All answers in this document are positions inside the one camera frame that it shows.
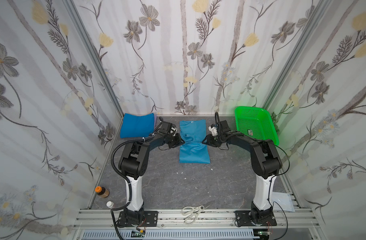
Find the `light blue t shirt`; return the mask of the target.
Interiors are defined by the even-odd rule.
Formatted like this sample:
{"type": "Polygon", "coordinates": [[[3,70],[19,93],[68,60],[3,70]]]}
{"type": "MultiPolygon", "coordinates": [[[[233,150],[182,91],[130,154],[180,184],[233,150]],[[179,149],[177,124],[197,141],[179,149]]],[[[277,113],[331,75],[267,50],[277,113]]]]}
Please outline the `light blue t shirt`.
{"type": "Polygon", "coordinates": [[[206,121],[180,121],[180,134],[185,143],[180,146],[179,162],[182,164],[210,164],[206,138],[206,121]]]}

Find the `green plastic basket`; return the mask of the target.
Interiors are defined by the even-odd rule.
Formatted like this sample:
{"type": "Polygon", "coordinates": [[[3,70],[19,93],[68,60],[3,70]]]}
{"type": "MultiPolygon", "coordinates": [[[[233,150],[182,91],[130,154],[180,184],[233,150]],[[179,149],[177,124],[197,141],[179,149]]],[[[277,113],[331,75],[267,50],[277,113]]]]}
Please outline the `green plastic basket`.
{"type": "Polygon", "coordinates": [[[235,108],[237,131],[248,135],[248,130],[253,130],[254,135],[249,136],[258,140],[272,140],[279,145],[277,131],[270,113],[262,108],[239,106],[235,108]]]}

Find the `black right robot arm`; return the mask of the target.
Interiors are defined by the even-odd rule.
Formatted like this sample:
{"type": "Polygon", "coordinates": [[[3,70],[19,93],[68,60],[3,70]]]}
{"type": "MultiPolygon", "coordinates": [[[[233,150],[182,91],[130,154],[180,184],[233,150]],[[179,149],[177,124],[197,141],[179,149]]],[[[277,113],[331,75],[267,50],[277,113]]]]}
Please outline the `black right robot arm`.
{"type": "Polygon", "coordinates": [[[251,165],[256,174],[256,191],[249,211],[236,211],[235,225],[276,226],[272,193],[279,170],[283,167],[277,146],[272,140],[257,140],[239,131],[232,131],[226,120],[221,121],[215,112],[215,123],[210,127],[202,143],[214,148],[222,144],[235,145],[250,153],[251,165]]]}

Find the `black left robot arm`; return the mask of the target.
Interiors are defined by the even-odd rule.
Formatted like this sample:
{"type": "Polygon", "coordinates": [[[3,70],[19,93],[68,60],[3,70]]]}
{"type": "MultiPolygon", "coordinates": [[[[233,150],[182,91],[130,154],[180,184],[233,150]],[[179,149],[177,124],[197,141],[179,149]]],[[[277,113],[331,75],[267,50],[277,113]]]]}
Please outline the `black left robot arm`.
{"type": "Polygon", "coordinates": [[[163,145],[169,149],[185,143],[177,131],[176,125],[165,122],[162,117],[154,131],[147,137],[125,141],[114,148],[110,162],[113,170],[126,182],[126,204],[110,210],[116,234],[121,221],[125,225],[140,226],[146,221],[144,200],[142,196],[142,177],[145,174],[150,152],[163,145]]]}

